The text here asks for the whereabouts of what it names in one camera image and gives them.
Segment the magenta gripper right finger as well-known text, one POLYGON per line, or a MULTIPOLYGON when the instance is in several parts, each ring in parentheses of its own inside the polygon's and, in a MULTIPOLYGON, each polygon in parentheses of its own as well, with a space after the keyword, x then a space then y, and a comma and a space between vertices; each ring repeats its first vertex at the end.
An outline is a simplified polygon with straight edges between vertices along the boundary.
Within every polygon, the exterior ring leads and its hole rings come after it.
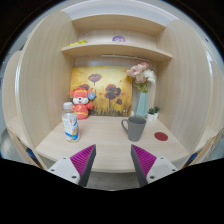
POLYGON ((131 157, 141 187, 177 171, 164 156, 156 157, 136 145, 131 145, 131 157))

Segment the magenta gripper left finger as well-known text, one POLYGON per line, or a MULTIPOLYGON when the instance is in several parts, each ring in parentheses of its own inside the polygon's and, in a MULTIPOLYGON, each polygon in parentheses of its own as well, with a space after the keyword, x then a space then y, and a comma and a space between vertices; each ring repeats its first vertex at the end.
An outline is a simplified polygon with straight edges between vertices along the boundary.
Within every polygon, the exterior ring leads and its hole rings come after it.
POLYGON ((71 157, 62 157, 48 169, 48 172, 85 187, 89 180, 95 156, 96 145, 91 145, 71 157))

